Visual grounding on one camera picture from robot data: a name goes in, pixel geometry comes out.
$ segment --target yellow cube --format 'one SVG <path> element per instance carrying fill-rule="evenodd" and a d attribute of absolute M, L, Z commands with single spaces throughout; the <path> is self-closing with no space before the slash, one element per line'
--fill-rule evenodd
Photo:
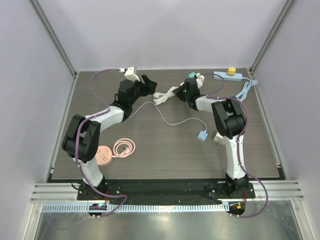
<path fill-rule="evenodd" d="M 233 76 L 236 73 L 236 68 L 235 67 L 229 67 L 227 74 L 229 76 Z"/>

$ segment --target wooden table surface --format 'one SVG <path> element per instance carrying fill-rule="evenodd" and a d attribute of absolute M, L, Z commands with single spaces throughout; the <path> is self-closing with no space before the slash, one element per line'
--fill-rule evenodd
<path fill-rule="evenodd" d="M 158 83 L 156 92 L 165 93 L 170 87 L 178 86 L 191 72 L 208 72 L 208 70 L 141 70 L 138 75 L 147 76 Z M 245 77 L 245 69 L 237 70 Z M 65 135 L 73 115 L 90 115 L 105 109 L 89 89 L 89 79 L 94 72 L 80 72 L 75 85 L 69 108 Z M 112 103 L 119 83 L 124 79 L 122 73 L 106 72 L 93 81 L 93 88 L 108 103 Z M 215 96 L 230 97 L 236 95 L 245 81 L 225 81 L 223 89 Z M 221 80 L 205 76 L 200 89 L 202 94 L 213 92 L 221 86 Z M 151 101 L 153 96 L 140 97 L 133 106 L 133 112 L 143 103 Z M 278 177 L 278 170 L 269 144 L 265 126 L 252 89 L 244 104 L 249 111 L 249 125 L 244 135 L 244 161 L 249 172 L 257 177 Z M 106 179 L 187 179 L 187 178 L 224 178 L 227 169 L 225 146 L 213 141 L 217 132 L 214 116 L 208 112 L 195 111 L 187 103 L 173 97 L 160 104 L 160 111 L 169 123 L 178 123 L 187 118 L 199 118 L 208 126 L 208 138 L 205 142 L 197 140 L 203 123 L 189 120 L 170 126 L 161 118 L 154 105 L 148 103 L 128 120 L 111 126 L 100 134 L 99 145 L 113 147 L 120 138 L 130 138 L 136 144 L 135 152 L 127 158 L 114 158 L 100 170 Z M 74 161 L 62 149 L 59 150 L 54 165 L 53 179 L 80 179 L 79 169 Z"/>

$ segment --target pink disc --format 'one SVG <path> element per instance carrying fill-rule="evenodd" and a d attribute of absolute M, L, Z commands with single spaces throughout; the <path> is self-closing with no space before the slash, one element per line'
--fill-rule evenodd
<path fill-rule="evenodd" d="M 98 166 L 106 166 L 112 161 L 112 151 L 108 146 L 99 146 L 95 154 Z"/>

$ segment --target power outlet socket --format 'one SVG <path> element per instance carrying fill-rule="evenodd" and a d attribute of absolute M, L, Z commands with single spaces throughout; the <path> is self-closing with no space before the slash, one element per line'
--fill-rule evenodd
<path fill-rule="evenodd" d="M 221 77 L 224 78 L 224 80 L 228 81 L 237 81 L 240 82 L 242 80 L 242 74 L 241 73 L 235 73 L 233 76 L 229 76 L 226 72 L 224 71 L 215 71 L 214 74 L 218 74 Z M 216 80 L 222 80 L 220 77 L 213 75 L 213 79 Z"/>

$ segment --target white wall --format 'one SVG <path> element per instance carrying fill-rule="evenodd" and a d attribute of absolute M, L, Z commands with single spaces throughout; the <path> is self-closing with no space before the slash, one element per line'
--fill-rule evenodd
<path fill-rule="evenodd" d="M 250 67 L 286 0 L 39 0 L 77 71 Z"/>
<path fill-rule="evenodd" d="M 320 226 L 320 1 L 298 0 L 255 73 L 288 175 Z"/>
<path fill-rule="evenodd" d="M 47 176 L 71 82 L 29 1 L 1 1 L 1 239 L 22 237 L 35 183 Z"/>

